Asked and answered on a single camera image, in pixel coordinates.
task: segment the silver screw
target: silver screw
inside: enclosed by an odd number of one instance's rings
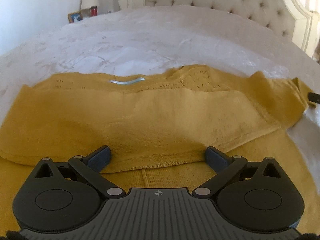
[[[206,187],[199,187],[195,190],[195,192],[200,196],[206,196],[210,194],[210,190]]]
[[[118,187],[112,187],[107,190],[107,193],[111,196],[118,196],[122,193],[122,189],[120,189]]]

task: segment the triangular cutout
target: triangular cutout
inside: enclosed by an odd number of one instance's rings
[[[35,175],[35,178],[39,179],[39,178],[45,178],[45,177],[51,177],[51,176],[53,176],[52,170],[50,169],[47,163],[44,163],[42,164],[41,168]]]
[[[263,172],[263,176],[281,178],[281,175],[279,174],[276,167],[272,163],[267,164],[267,166]]]

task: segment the black circular motor housing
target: black circular motor housing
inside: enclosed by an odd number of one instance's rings
[[[12,209],[20,227],[38,232],[75,228],[95,215],[100,197],[87,184],[63,177],[28,179],[16,195]]]
[[[220,212],[233,224],[258,232],[276,232],[293,226],[304,202],[292,183],[283,178],[254,176],[226,186],[218,194]]]

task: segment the white headboard frame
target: white headboard frame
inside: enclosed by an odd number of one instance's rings
[[[299,48],[301,48],[306,54],[312,57],[319,40],[319,34],[317,32],[319,14],[316,12],[310,12],[303,8],[299,0],[283,1],[289,13],[295,19],[294,30],[290,35],[290,37],[292,37],[292,42],[295,43]],[[119,0],[119,4],[121,9],[140,8],[146,6],[146,0]]]

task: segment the knit fabric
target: knit fabric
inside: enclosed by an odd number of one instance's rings
[[[131,85],[126,82],[144,77]],[[153,76],[62,73],[24,86],[0,129],[0,235],[17,230],[11,203],[40,158],[67,161],[109,145],[102,173],[130,187],[188,187],[215,173],[204,163],[214,146],[249,161],[273,156],[305,201],[301,233],[320,233],[320,198],[287,136],[312,103],[300,80],[242,78],[203,65]]]

